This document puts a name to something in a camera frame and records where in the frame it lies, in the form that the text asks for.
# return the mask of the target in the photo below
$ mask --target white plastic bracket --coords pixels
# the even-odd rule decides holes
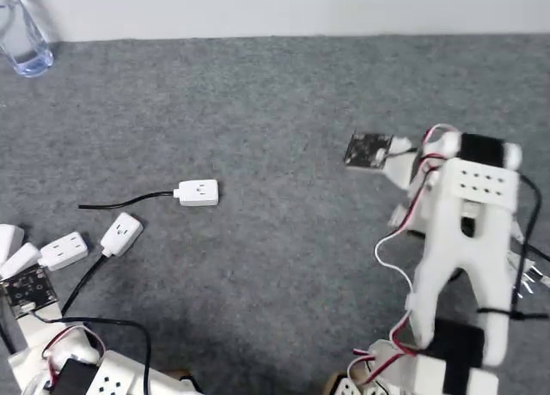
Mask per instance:
[[[433,339],[437,297],[457,268],[465,270],[480,307],[510,310],[511,284],[507,252],[519,178],[516,172],[454,158],[446,161],[429,194],[424,257],[415,271],[411,326],[417,344]],[[461,231],[465,202],[481,205],[474,237]],[[499,365],[506,353],[509,319],[479,316],[485,330],[484,364]]]

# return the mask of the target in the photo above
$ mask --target gray carpet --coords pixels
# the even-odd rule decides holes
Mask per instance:
[[[208,393],[319,393],[351,348],[401,316],[406,285],[371,248],[403,197],[345,170],[356,128],[419,138],[445,121],[509,139],[550,198],[549,36],[116,41],[61,45],[57,57],[35,80],[0,68],[0,221],[37,246],[72,230],[97,245],[117,213],[79,202],[219,179],[216,208],[169,197],[127,208],[144,233],[72,311],[142,321],[153,366],[189,368]],[[522,222],[531,204],[524,191]],[[534,243],[548,251],[549,231],[545,207]],[[385,254],[412,272],[421,250],[403,237]],[[61,301],[99,253],[52,274]],[[466,279],[440,301],[445,316],[474,316]],[[550,312],[550,290],[522,305]],[[548,384],[548,327],[511,327],[502,395]],[[98,330],[143,359],[134,331]],[[2,393],[18,393],[5,355]]]

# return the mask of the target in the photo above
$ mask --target red and white wire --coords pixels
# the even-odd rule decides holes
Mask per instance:
[[[430,129],[426,131],[426,133],[424,134],[424,137],[422,137],[422,146],[428,143],[431,135],[433,135],[434,131],[436,131],[437,129],[444,129],[446,131],[458,131],[458,129],[456,129],[453,125],[438,123],[437,125],[432,126]]]
[[[399,266],[397,266],[395,264],[389,264],[389,263],[385,262],[384,260],[382,260],[382,258],[380,258],[379,250],[380,250],[380,247],[385,242],[387,242],[388,240],[393,239],[394,237],[398,236],[399,234],[402,234],[406,230],[406,227],[407,227],[408,223],[410,222],[410,220],[411,220],[411,218],[414,214],[414,211],[417,208],[417,205],[419,204],[419,200],[420,200],[420,197],[422,195],[422,192],[424,191],[425,184],[426,184],[426,181],[428,179],[428,176],[430,175],[430,173],[432,171],[436,170],[436,168],[437,168],[437,167],[433,167],[432,165],[430,165],[430,163],[428,163],[429,159],[444,160],[444,158],[442,156],[440,156],[439,154],[428,154],[420,160],[420,163],[419,163],[419,172],[420,173],[423,172],[422,168],[424,167],[425,164],[428,164],[430,166],[430,168],[425,172],[424,179],[421,182],[420,187],[417,190],[416,194],[412,198],[411,204],[409,206],[409,209],[408,209],[407,213],[405,214],[405,217],[403,218],[403,221],[400,223],[400,225],[397,227],[397,229],[395,229],[394,232],[392,232],[392,233],[388,234],[387,236],[383,237],[382,239],[380,239],[376,243],[375,249],[374,249],[375,259],[379,264],[381,264],[385,268],[388,268],[388,269],[391,269],[391,270],[396,270],[397,272],[399,272],[405,278],[406,283],[409,287],[409,293],[412,293],[412,291],[413,291],[413,286],[412,286],[413,282],[411,281],[411,278]],[[389,340],[391,342],[393,342],[394,345],[397,348],[399,348],[402,351],[403,354],[414,356],[415,353],[413,351],[411,351],[407,347],[403,346],[403,344],[400,343],[395,338],[395,334],[405,327],[406,322],[408,321],[410,314],[411,314],[411,311],[406,311],[405,314],[403,315],[403,317],[399,320],[399,322],[397,322],[397,324],[395,324],[395,326],[391,329],[391,331],[389,333]]]
[[[368,361],[374,361],[376,358],[372,355],[364,355],[364,356],[359,356],[358,358],[355,358],[353,361],[350,362],[350,364],[347,366],[347,369],[346,369],[346,372],[347,372],[347,377],[348,379],[355,383],[355,380],[353,380],[353,378],[351,377],[351,369],[353,367],[355,367],[358,363],[361,363],[361,362],[368,362]]]
[[[370,382],[375,380],[378,377],[378,375],[380,375],[382,372],[388,369],[395,361],[397,361],[403,355],[404,354],[395,354],[392,357],[388,358],[388,360],[385,361],[380,367],[372,371],[366,380],[364,380],[363,382],[360,382],[359,386],[368,385]]]
[[[86,331],[92,337],[94,337],[94,339],[101,346],[101,355],[102,356],[105,355],[105,353],[107,352],[107,347],[106,347],[105,343],[103,342],[103,340],[100,338],[99,335],[97,335],[95,332],[90,330],[87,326],[73,325],[73,326],[69,326],[69,327],[63,329],[60,333],[58,333],[55,337],[53,337],[53,339],[42,350],[42,357],[46,359],[46,352],[48,350],[51,350],[53,346],[55,346],[57,343],[59,343],[59,341],[65,339],[70,333],[72,333],[73,331],[76,331],[76,330]]]

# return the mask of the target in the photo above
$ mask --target white wall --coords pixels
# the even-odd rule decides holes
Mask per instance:
[[[62,40],[550,32],[549,0],[29,2],[48,26],[46,31]]]

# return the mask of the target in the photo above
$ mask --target black cable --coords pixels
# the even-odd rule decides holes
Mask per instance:
[[[138,196],[133,199],[122,202],[121,204],[79,204],[78,209],[88,209],[88,210],[110,210],[124,208],[125,206],[130,206],[131,204],[136,204],[142,200],[149,198],[159,198],[160,196],[173,196],[173,191],[154,191],[153,193],[147,193],[146,195]]]
[[[423,234],[422,232],[419,232],[418,230],[407,230],[406,232],[407,232],[407,234],[410,234],[411,236],[413,236],[415,238],[425,239],[425,237],[426,237],[425,234]],[[533,246],[529,243],[529,244],[527,244],[527,248],[529,249],[530,252],[537,255],[539,258],[543,258],[544,260],[546,260],[547,262],[550,263],[550,255],[545,254],[538,247]]]
[[[510,311],[502,309],[495,309],[489,307],[482,307],[478,309],[478,313],[501,313],[510,316],[514,320],[525,319],[548,319],[547,313],[522,313],[517,310],[517,304],[519,302],[519,291],[522,287],[523,271],[525,270],[525,260],[527,259],[527,253],[529,252],[529,240],[535,229],[536,221],[539,217],[542,208],[542,193],[537,185],[524,174],[520,174],[521,181],[527,185],[533,194],[535,195],[535,206],[531,211],[531,216],[525,229],[525,237],[522,243],[522,250],[520,251],[519,266],[517,268],[516,281],[514,283],[514,290],[512,291]]]
[[[133,320],[88,318],[88,317],[82,317],[82,316],[76,316],[76,317],[70,316],[67,318],[59,318],[59,319],[43,319],[34,312],[32,312],[32,314],[36,319],[39,319],[46,324],[57,324],[58,322],[63,322],[65,324],[69,324],[73,322],[89,322],[90,324],[133,326],[134,328],[139,329],[145,337],[145,345],[146,345],[145,362],[144,362],[144,367],[145,367],[144,395],[149,395],[149,385],[150,385],[149,371],[151,367],[151,335],[149,334],[149,331],[147,331],[147,328],[145,328],[145,326],[139,324],[138,322],[134,322]]]
[[[70,306],[72,305],[72,302],[76,299],[78,294],[80,294],[81,289],[86,285],[86,283],[89,282],[89,280],[92,278],[92,276],[108,261],[108,257],[105,255],[101,255],[99,259],[92,265],[91,268],[86,272],[86,274],[82,277],[80,282],[77,284],[77,286],[73,289],[72,293],[69,296],[69,299],[65,304],[63,305],[63,309],[61,309],[61,314],[65,315],[67,311],[70,309]]]
[[[15,346],[13,345],[13,343],[11,342],[11,339],[9,339],[8,334],[7,334],[6,331],[2,328],[1,325],[0,325],[0,337],[1,337],[2,340],[3,340],[3,344],[6,345],[6,349],[8,350],[9,354],[10,354],[10,355],[16,354],[17,351],[15,350]]]
[[[367,365],[367,369],[369,369],[369,373],[371,373],[372,369],[370,369],[369,361],[365,361],[365,364]],[[389,395],[388,390],[386,388],[384,388],[382,385],[380,385],[380,382],[375,380],[375,383],[380,387],[380,389],[382,389],[386,393],[386,395]]]
[[[543,258],[547,262],[550,262],[550,256],[546,255],[541,249],[530,244],[528,245],[528,247],[529,247],[529,250],[535,255],[537,255],[539,258]]]

